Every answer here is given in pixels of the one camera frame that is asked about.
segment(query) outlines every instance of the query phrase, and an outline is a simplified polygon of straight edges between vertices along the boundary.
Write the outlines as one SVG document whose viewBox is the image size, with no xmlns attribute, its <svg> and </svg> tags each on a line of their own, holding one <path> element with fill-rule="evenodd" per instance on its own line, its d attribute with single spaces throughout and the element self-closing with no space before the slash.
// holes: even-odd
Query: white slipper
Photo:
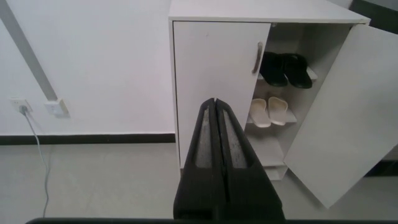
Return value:
<svg viewBox="0 0 398 224">
<path fill-rule="evenodd" d="M 269 119 L 277 125 L 285 125 L 286 123 L 287 103 L 278 97 L 270 97 L 268 99 Z"/>
<path fill-rule="evenodd" d="M 251 101 L 249 116 L 253 123 L 259 128 L 271 126 L 266 108 L 267 102 L 263 99 L 253 99 Z"/>
</svg>

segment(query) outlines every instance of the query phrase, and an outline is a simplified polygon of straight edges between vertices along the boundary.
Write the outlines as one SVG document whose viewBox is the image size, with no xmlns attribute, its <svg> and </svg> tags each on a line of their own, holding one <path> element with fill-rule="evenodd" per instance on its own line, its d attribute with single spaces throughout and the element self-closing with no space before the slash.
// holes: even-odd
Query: black shoe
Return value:
<svg viewBox="0 0 398 224">
<path fill-rule="evenodd" d="M 260 74 L 272 86 L 287 86 L 287 79 L 283 73 L 283 60 L 278 54 L 265 52 L 262 57 Z"/>
<path fill-rule="evenodd" d="M 282 54 L 284 66 L 283 72 L 296 88 L 311 88 L 312 81 L 307 73 L 307 61 L 299 54 Z"/>
</svg>

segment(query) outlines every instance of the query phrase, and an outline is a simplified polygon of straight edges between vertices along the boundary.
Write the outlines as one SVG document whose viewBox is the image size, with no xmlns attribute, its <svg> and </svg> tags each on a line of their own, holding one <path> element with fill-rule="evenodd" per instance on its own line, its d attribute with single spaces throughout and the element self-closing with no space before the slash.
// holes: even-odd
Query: open cabinet door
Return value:
<svg viewBox="0 0 398 224">
<path fill-rule="evenodd" d="M 354 26 L 285 163 L 327 208 L 398 143 L 398 35 Z"/>
</svg>

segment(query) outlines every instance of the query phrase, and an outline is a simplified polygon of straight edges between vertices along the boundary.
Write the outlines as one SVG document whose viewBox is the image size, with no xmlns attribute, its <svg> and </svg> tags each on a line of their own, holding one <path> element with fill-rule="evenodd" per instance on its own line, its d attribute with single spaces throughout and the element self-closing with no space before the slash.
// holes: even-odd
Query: cabinet door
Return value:
<svg viewBox="0 0 398 224">
<path fill-rule="evenodd" d="M 354 26 L 285 163 L 332 206 L 398 143 L 398 35 Z"/>
<path fill-rule="evenodd" d="M 183 167 L 200 105 L 219 98 L 233 109 L 242 127 L 248 118 L 262 51 L 270 24 L 174 22 L 175 86 L 180 166 Z"/>
</svg>

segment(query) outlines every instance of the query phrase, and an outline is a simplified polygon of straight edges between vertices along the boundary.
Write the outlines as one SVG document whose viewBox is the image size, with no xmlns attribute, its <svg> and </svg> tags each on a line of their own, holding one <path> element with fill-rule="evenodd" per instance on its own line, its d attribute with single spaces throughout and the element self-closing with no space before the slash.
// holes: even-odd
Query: cabinet handle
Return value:
<svg viewBox="0 0 398 224">
<path fill-rule="evenodd" d="M 251 70 L 251 73 L 255 74 L 257 70 L 259 69 L 260 66 L 260 59 L 261 59 L 261 53 L 262 53 L 262 42 L 259 42 L 257 44 L 257 59 L 256 59 L 256 64 L 254 64 L 254 69 Z"/>
</svg>

